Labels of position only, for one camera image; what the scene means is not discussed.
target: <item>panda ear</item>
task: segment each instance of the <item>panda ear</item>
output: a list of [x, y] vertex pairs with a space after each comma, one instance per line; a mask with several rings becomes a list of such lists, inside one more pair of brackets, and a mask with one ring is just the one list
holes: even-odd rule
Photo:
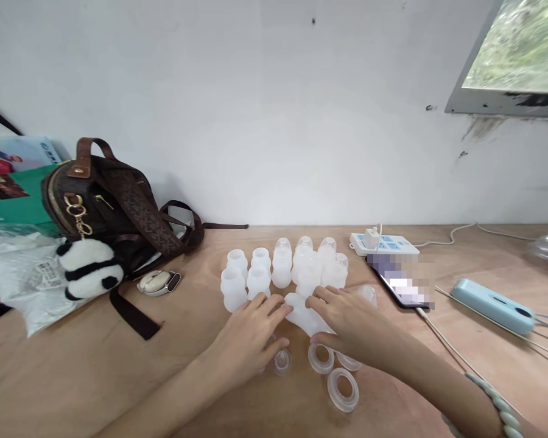
[[72, 243], [64, 243], [61, 246], [59, 246], [56, 250], [56, 253], [59, 257], [63, 257], [65, 254], [67, 254], [67, 251], [71, 249]]

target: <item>brown backpack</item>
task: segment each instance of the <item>brown backpack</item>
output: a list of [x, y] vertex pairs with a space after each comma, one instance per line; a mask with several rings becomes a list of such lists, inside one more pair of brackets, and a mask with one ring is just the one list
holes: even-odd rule
[[[97, 144], [104, 158], [91, 154]], [[185, 203], [169, 201], [160, 210], [150, 183], [137, 169], [118, 161], [110, 145], [98, 138], [81, 138], [77, 158], [62, 163], [41, 183], [43, 205], [53, 222], [69, 241], [81, 239], [81, 232], [108, 244], [127, 274], [135, 279], [170, 259], [197, 248], [206, 228], [247, 228], [201, 222]], [[194, 224], [169, 215], [169, 207], [191, 212]], [[78, 221], [73, 214], [85, 214]], [[177, 237], [170, 224], [185, 232]], [[110, 291], [118, 313], [144, 338], [160, 328], [118, 293]]]

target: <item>hand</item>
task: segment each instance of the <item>hand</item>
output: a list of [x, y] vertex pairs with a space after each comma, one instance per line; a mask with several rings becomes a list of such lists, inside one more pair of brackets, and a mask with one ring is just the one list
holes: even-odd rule
[[366, 365], [391, 373], [405, 361], [413, 338], [395, 327], [363, 296], [334, 287], [317, 287], [306, 300], [336, 332], [316, 333], [311, 344], [323, 344]]
[[198, 360], [221, 374], [223, 390], [229, 391], [255, 376], [276, 355], [288, 346], [289, 340], [278, 338], [266, 346], [274, 329], [292, 311], [282, 295], [266, 297], [259, 293], [234, 313]]

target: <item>panda plush keychain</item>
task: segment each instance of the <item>panda plush keychain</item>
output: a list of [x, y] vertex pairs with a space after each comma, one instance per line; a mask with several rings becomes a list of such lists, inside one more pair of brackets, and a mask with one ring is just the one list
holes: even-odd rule
[[104, 294], [124, 278], [124, 270], [114, 258], [114, 250], [104, 242], [85, 238], [93, 230], [82, 220], [87, 211], [78, 198], [79, 204], [68, 202], [67, 213], [75, 218], [81, 240], [57, 248], [59, 262], [69, 282], [65, 296], [72, 301]]

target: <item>smartphone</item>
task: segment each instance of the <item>smartphone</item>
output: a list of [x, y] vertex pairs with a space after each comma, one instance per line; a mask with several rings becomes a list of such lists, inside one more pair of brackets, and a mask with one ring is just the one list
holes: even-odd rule
[[377, 275], [392, 298], [401, 308], [430, 308], [429, 297], [418, 286], [411, 286], [413, 279], [394, 263], [389, 254], [368, 254], [367, 265]]

